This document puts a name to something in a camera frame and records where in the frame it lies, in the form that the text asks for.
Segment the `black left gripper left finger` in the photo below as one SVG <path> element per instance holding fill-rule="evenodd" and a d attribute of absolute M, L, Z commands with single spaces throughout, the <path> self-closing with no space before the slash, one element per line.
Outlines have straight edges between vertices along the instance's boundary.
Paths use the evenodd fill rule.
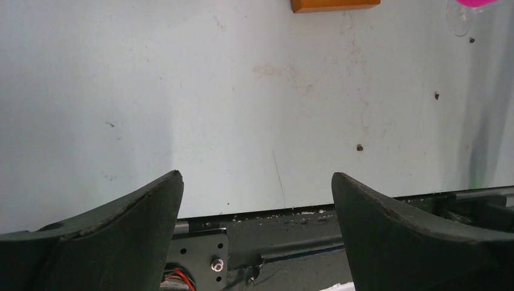
<path fill-rule="evenodd" d="M 1 289 L 158 290 L 183 191 L 173 170 L 88 212 L 1 235 Z"/>

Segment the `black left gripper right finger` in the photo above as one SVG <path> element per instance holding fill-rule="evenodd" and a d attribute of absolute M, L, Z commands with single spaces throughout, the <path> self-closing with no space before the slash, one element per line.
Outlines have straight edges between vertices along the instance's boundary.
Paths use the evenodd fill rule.
<path fill-rule="evenodd" d="M 513 187 L 391 198 L 336 172 L 356 290 L 512 290 Z"/>

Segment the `clear wine glass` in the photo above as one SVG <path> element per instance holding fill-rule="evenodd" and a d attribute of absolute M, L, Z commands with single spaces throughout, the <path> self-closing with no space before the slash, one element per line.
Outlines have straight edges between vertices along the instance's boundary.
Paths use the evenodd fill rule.
<path fill-rule="evenodd" d="M 465 36 L 472 27 L 475 9 L 456 0 L 448 0 L 446 7 L 447 25 L 453 35 Z"/>

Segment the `pink wine glass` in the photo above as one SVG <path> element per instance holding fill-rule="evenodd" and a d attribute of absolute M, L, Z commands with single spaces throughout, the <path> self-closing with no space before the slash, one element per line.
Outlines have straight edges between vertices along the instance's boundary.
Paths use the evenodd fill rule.
<path fill-rule="evenodd" d="M 497 1 L 498 0 L 456 0 L 456 2 L 460 3 L 461 5 L 470 8 L 483 7 Z"/>

